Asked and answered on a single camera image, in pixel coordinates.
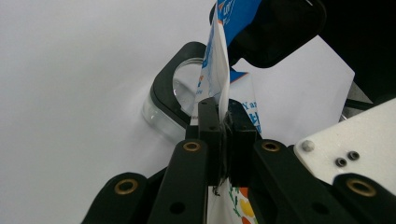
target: black plastic part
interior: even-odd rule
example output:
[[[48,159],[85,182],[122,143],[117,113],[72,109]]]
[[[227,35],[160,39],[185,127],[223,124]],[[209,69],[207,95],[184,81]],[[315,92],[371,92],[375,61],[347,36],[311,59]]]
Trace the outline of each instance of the black plastic part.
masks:
[[[166,173],[166,167],[161,169],[155,175],[152,175],[148,179],[148,197],[146,198],[148,205],[148,213],[146,216],[146,220],[149,217],[149,212],[151,211],[152,205],[154,205],[155,199],[157,198],[158,191],[160,190],[161,183],[163,182],[163,177]]]
[[[193,125],[193,126],[191,126],[191,125],[187,126],[187,129],[186,129],[186,137],[185,137],[185,139],[188,139],[188,138],[198,138],[198,137],[199,137],[198,126],[195,126],[195,125]]]
[[[177,144],[148,223],[206,222],[206,161],[205,142],[186,139]]]
[[[228,176],[233,187],[247,187],[253,144],[259,135],[241,103],[230,99],[225,119]]]
[[[396,93],[381,95],[375,99],[374,105],[381,105],[381,104],[384,104],[385,102],[393,100],[395,98],[396,98]]]
[[[345,106],[349,107],[349,108],[359,109],[359,110],[368,110],[368,109],[373,108],[375,105],[369,104],[369,103],[364,103],[362,101],[346,99]]]
[[[322,2],[328,18],[320,36],[355,72],[356,84],[372,102],[396,94],[396,2]]]
[[[252,162],[248,197],[259,223],[357,223],[283,144],[257,141]]]
[[[116,186],[122,180],[134,180],[137,185],[134,186],[135,190],[127,194],[118,194]],[[130,182],[125,185],[125,188],[133,186]],[[139,174],[125,173],[111,178],[94,199],[82,223],[145,223],[149,214],[145,200],[147,185],[147,179]]]
[[[183,128],[188,126],[191,118],[182,111],[181,105],[174,95],[173,77],[177,68],[187,60],[203,59],[205,49],[206,45],[199,42],[190,42],[184,45],[155,77],[151,86],[150,97],[152,102]]]
[[[319,0],[262,0],[253,22],[228,46],[230,66],[241,58],[260,68],[274,66],[318,35],[325,21]]]
[[[223,154],[221,153],[221,131],[216,101],[213,97],[204,99],[198,104],[199,139],[205,141],[208,151],[208,183],[218,186],[225,176]]]
[[[332,184],[334,196],[359,223],[393,223],[396,197],[362,175],[338,175]]]

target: blue printed design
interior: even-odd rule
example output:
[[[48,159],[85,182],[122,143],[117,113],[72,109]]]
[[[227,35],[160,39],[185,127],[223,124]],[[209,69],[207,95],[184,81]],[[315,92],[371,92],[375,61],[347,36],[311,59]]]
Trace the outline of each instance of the blue printed design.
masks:
[[[253,111],[251,110],[253,108],[257,108],[257,103],[244,102],[242,103],[242,106],[247,111],[248,117],[250,118],[251,123],[256,127],[257,132],[262,133],[262,126],[260,125],[259,113],[257,113],[257,110],[253,110]]]
[[[261,0],[218,0],[218,19],[224,26],[227,46],[249,25]]]
[[[247,73],[245,73],[245,72],[230,71],[230,83],[235,82],[238,78],[241,78],[242,76],[244,76],[246,74]]]
[[[202,68],[207,67],[207,64],[209,62],[209,58],[210,58],[209,55],[211,54],[212,51],[213,34],[214,34],[214,25],[212,25],[210,29],[209,41],[207,42],[204,60],[202,61]]]

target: brass grommet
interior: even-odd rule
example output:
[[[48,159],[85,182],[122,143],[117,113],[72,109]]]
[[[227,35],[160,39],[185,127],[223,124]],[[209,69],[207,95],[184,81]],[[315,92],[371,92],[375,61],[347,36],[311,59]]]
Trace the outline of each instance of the brass grommet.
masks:
[[[131,187],[128,186],[128,188],[124,189],[122,185],[126,184],[132,184]],[[123,179],[117,183],[116,187],[114,187],[114,191],[116,191],[117,194],[119,195],[125,195],[125,194],[130,194],[134,192],[137,189],[137,186],[139,184],[135,179]]]
[[[198,151],[201,148],[201,145],[196,142],[188,142],[183,145],[183,148],[187,151]]]
[[[376,195],[376,190],[373,186],[367,184],[366,182],[353,178],[346,181],[346,185],[355,193],[364,197],[374,197]]]
[[[277,143],[273,142],[263,142],[262,148],[271,152],[277,152],[280,150],[280,146]]]

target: white plastic panel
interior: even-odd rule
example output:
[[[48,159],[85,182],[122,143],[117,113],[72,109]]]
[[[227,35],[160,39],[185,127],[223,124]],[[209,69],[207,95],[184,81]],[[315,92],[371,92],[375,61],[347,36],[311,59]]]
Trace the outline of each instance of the white plastic panel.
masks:
[[[314,147],[306,147],[305,140]],[[360,158],[349,159],[350,151]],[[355,173],[396,194],[396,99],[301,140],[294,152],[314,176],[329,184],[337,175]],[[337,166],[338,158],[345,159],[346,166]]]

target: metal screw head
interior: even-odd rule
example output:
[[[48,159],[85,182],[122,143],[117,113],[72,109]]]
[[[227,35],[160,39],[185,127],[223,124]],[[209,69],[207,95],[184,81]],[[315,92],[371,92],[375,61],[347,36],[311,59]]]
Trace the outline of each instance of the metal screw head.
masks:
[[[347,161],[344,158],[337,158],[337,160],[335,160],[335,164],[339,167],[344,167],[347,165]]]
[[[309,152],[315,149],[315,144],[312,141],[305,140],[301,144],[301,147],[303,148],[304,151]]]
[[[356,161],[361,157],[361,155],[356,151],[350,151],[347,153],[347,157],[352,161]]]

